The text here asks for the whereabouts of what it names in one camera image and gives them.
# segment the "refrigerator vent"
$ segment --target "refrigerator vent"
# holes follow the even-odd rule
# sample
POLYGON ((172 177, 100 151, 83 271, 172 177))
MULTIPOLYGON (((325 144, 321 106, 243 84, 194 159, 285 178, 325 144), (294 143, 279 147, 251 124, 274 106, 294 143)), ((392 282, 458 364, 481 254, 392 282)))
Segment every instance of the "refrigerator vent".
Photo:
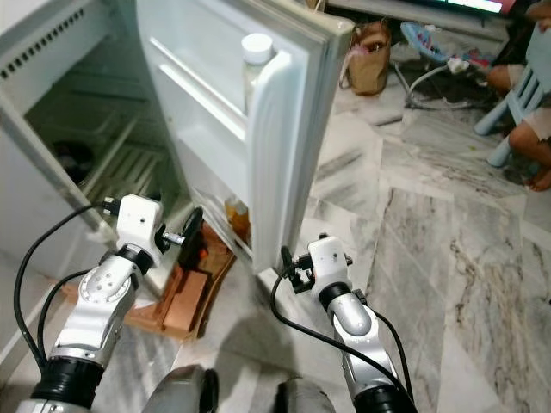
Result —
POLYGON ((84 9, 75 11, 68 18, 64 19, 57 26, 52 28, 46 35, 39 38, 33 46, 29 47, 19 57, 9 62, 6 66, 0 70, 0 77, 2 79, 8 79, 9 76, 15 73, 19 68, 23 67, 30 59, 36 54, 40 53, 42 48, 46 47, 49 43, 55 41, 58 36, 67 33, 74 24, 84 17, 84 9))

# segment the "marble floor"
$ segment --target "marble floor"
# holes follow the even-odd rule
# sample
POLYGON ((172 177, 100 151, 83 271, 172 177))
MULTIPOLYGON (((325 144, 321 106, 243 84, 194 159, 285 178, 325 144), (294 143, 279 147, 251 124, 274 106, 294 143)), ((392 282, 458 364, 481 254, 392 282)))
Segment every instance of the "marble floor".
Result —
MULTIPOLYGON (((405 345, 419 412, 547 412, 551 191, 530 193, 486 164, 498 137, 471 132, 480 113, 414 111, 403 99, 394 76, 379 97, 337 92, 297 252, 322 231, 343 240, 355 287, 405 345)), ((269 312, 273 282, 236 262, 196 342, 127 329, 93 411, 139 411, 165 373, 190 363, 218 370, 222 413, 269 412, 276 385, 295 376, 320 385, 337 412, 354 411, 338 351, 269 312)), ((331 333, 307 294, 283 284, 279 305, 331 333)), ((30 362, 0 411, 28 391, 30 362)))

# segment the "child's foot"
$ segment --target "child's foot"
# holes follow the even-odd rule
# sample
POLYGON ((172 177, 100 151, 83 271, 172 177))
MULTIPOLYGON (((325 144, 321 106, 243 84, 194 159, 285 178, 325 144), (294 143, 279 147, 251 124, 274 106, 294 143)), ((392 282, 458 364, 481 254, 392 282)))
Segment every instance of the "child's foot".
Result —
POLYGON ((532 176, 528 181, 526 181, 524 184, 527 186, 527 187, 530 187, 532 188, 532 186, 538 182, 540 179, 542 179, 545 174, 548 173, 548 168, 543 168, 541 167, 540 170, 537 171, 537 173, 532 176))
POLYGON ((551 188, 551 170, 546 170, 545 174, 530 186, 530 189, 536 192, 545 191, 549 188, 551 188))

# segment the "open refrigerator door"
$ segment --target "open refrigerator door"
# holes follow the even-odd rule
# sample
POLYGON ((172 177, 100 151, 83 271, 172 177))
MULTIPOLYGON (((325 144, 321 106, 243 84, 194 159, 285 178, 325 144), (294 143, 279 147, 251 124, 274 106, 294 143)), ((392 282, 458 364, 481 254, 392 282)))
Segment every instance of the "open refrigerator door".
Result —
POLYGON ((206 221, 253 271, 294 248, 353 24, 284 0, 138 0, 140 38, 175 163, 206 221), (241 40, 267 34, 245 114, 241 40), (227 223, 248 208, 251 236, 227 223))

